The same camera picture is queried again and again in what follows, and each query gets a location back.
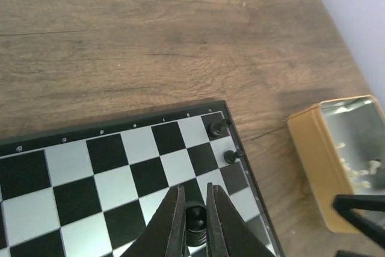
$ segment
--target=white wall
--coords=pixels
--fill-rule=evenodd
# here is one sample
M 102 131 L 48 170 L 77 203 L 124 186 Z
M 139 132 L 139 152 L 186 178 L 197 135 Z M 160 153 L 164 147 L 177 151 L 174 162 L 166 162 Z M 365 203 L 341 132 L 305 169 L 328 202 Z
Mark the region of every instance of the white wall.
M 385 109 L 385 0 L 322 0 Z

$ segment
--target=wood grain surface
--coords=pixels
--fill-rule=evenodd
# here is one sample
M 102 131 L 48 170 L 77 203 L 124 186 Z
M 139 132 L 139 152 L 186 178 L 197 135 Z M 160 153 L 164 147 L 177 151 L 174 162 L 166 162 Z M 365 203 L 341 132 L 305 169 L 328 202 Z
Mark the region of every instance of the wood grain surface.
M 368 92 L 320 0 L 0 0 L 1 138 L 225 99 L 288 257 L 381 254 L 327 230 L 283 128 Z

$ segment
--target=chessboard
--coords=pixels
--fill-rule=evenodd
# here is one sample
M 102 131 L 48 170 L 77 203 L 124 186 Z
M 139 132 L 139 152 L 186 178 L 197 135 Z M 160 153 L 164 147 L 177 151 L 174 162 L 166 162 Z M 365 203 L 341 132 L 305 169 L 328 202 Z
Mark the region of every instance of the chessboard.
M 210 134 L 215 122 L 231 125 Z M 118 257 L 166 192 L 206 202 L 221 185 L 276 257 L 277 236 L 225 101 L 0 142 L 0 257 Z M 187 256 L 206 256 L 205 245 Z

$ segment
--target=box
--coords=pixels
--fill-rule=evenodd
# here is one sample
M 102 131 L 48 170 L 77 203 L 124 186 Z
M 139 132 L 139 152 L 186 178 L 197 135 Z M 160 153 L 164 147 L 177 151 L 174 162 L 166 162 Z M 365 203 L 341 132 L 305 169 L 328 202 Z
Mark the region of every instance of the box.
M 329 230 L 358 232 L 331 204 L 337 194 L 385 194 L 385 114 L 378 101 L 368 95 L 320 102 L 287 125 Z M 383 212 L 360 213 L 385 225 Z

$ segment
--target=black chess piece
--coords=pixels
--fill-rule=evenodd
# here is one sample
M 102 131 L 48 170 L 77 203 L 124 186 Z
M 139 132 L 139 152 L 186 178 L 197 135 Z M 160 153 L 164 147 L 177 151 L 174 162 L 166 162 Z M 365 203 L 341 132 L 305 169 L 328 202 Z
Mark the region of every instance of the black chess piece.
M 230 120 L 220 120 L 209 125 L 209 132 L 213 137 L 219 137 L 229 126 L 231 125 Z
M 227 150 L 225 151 L 225 153 L 223 154 L 223 158 L 224 160 L 229 163 L 229 164 L 233 164 L 235 163 L 236 159 L 239 159 L 239 158 L 242 158 L 243 157 L 243 152 L 241 150 L 237 150 L 237 151 L 232 151 L 232 150 Z
M 186 203 L 186 244 L 198 247 L 207 241 L 207 211 L 200 202 Z

